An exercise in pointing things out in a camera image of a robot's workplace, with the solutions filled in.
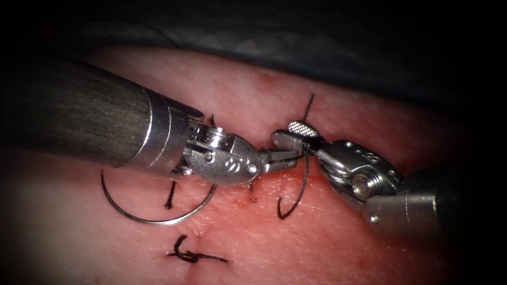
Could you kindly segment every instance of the screw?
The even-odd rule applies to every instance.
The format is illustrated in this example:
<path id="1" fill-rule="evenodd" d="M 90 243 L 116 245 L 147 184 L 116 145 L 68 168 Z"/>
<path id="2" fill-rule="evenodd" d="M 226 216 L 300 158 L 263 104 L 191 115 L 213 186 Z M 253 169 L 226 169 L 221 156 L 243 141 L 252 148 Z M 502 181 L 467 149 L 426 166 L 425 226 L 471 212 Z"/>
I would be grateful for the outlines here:
<path id="1" fill-rule="evenodd" d="M 256 173 L 257 172 L 257 165 L 255 165 L 254 163 L 249 164 L 247 171 L 251 174 Z"/>
<path id="2" fill-rule="evenodd" d="M 212 163 L 215 160 L 215 153 L 213 151 L 206 151 L 204 159 L 206 159 L 207 163 Z"/>
<path id="3" fill-rule="evenodd" d="M 366 200 L 374 193 L 379 183 L 378 176 L 368 170 L 363 170 L 352 178 L 352 191 L 357 198 Z"/>

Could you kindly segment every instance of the dark background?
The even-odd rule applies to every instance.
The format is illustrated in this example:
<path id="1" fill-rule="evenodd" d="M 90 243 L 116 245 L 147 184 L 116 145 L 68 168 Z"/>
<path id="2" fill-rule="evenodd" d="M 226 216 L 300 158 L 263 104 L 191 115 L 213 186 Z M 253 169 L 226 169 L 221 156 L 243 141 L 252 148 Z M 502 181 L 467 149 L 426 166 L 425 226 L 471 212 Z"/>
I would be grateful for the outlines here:
<path id="1" fill-rule="evenodd" d="M 473 4 L 92 0 L 14 6 L 4 10 L 4 26 L 5 46 L 15 51 L 49 48 L 80 56 L 108 43 L 175 46 L 462 119 L 478 112 L 482 31 Z"/>

